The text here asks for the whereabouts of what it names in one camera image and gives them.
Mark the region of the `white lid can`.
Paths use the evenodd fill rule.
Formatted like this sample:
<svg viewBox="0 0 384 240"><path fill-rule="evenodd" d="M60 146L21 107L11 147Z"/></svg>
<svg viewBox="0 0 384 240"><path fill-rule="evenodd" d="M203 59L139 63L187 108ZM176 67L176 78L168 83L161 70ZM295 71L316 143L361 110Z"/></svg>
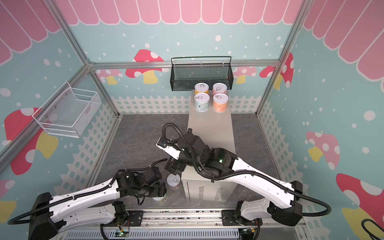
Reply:
<svg viewBox="0 0 384 240"><path fill-rule="evenodd" d="M206 93L195 94L195 110L197 112L206 112L209 109L210 96Z"/></svg>

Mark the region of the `orange label can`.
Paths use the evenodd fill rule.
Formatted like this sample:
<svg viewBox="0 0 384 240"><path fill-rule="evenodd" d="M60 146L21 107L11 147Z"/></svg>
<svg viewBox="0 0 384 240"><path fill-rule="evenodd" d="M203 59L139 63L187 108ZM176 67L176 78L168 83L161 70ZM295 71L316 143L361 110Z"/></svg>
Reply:
<svg viewBox="0 0 384 240"><path fill-rule="evenodd" d="M229 97L226 94L215 94L213 96L213 109L217 113L223 113L227 110Z"/></svg>

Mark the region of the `yellow label can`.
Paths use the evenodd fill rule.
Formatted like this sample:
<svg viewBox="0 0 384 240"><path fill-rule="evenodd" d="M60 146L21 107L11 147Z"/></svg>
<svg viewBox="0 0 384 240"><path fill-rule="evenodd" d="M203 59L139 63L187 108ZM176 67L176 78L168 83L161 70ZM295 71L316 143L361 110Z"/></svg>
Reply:
<svg viewBox="0 0 384 240"><path fill-rule="evenodd" d="M197 83L195 85L195 94L199 93L209 94L209 85L206 83Z"/></svg>

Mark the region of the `pink label can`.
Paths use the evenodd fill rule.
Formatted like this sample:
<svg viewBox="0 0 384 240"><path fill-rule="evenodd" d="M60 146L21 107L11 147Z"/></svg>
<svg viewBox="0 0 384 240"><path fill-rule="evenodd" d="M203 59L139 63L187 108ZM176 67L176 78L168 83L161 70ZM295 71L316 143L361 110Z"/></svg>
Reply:
<svg viewBox="0 0 384 240"><path fill-rule="evenodd" d="M225 85L223 83L216 83L213 85L212 93L213 93L213 95L226 94L227 90L228 90L227 85Z"/></svg>

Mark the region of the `green label can front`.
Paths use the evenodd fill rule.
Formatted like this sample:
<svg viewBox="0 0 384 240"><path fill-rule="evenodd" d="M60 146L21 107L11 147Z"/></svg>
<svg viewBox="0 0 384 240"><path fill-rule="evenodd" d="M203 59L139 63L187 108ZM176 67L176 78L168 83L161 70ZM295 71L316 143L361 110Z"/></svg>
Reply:
<svg viewBox="0 0 384 240"><path fill-rule="evenodd" d="M153 200L158 203L158 204L162 204L164 203L166 200L167 200L167 196L164 196L164 197L155 197L153 198Z"/></svg>

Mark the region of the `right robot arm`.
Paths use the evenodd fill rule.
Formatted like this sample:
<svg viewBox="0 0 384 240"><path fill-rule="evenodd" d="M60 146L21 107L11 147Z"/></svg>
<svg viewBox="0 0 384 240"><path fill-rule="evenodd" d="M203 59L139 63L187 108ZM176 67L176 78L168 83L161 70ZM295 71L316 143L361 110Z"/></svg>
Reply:
<svg viewBox="0 0 384 240"><path fill-rule="evenodd" d="M170 173L181 174L190 166L211 183L228 180L263 196L237 203L235 217L240 222L271 217L279 224L294 227L304 217L322 217L332 211L329 204L304 195L302 183L277 180L226 149L210 148L192 129L183 134L176 124L166 123L156 145L170 155L166 165Z"/></svg>

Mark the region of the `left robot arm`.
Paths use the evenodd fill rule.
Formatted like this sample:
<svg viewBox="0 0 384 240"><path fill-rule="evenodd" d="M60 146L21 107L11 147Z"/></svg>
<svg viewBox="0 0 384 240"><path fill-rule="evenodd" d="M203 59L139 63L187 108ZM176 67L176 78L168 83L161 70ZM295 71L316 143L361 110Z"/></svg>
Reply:
<svg viewBox="0 0 384 240"><path fill-rule="evenodd" d="M30 240L50 240L61 232L88 224L101 228L129 226L132 217L120 199L134 197L142 205L146 198L163 198L167 190L157 167L162 162L165 159L142 169L117 170L111 179L71 194L43 193L29 212L10 219L8 225L27 224Z"/></svg>

